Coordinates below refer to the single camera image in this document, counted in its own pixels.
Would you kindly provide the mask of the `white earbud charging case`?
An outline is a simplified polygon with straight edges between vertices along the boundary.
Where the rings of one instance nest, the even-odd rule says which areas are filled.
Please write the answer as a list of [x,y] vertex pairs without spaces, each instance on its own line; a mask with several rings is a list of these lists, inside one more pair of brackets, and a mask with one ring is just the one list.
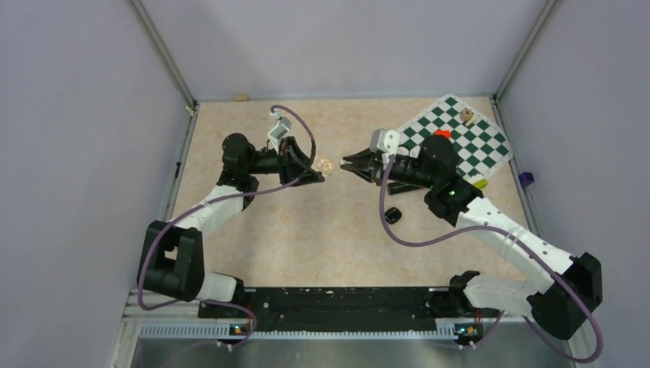
[[314,170],[322,173],[324,176],[329,176],[334,171],[334,162],[323,156],[317,156],[314,159],[312,167]]

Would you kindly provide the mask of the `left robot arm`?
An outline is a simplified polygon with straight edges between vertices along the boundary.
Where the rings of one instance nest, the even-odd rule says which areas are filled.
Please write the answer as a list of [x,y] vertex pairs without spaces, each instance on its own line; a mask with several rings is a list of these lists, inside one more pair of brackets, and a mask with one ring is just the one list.
[[255,149],[243,134],[233,133],[222,149],[222,173],[211,192],[174,219],[149,224],[137,275],[139,298],[151,291],[172,301],[214,300],[226,316],[238,316],[246,297],[236,290],[236,278],[206,271],[204,243],[262,195],[258,174],[276,174],[282,189],[325,180],[313,166],[315,156],[303,153],[292,136],[278,148]]

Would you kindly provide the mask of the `black earbud case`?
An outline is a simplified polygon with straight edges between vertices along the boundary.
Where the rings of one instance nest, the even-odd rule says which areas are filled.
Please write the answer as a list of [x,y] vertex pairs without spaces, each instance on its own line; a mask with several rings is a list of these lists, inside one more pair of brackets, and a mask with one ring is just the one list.
[[396,207],[390,207],[384,211],[384,219],[389,225],[393,225],[402,219],[402,211]]

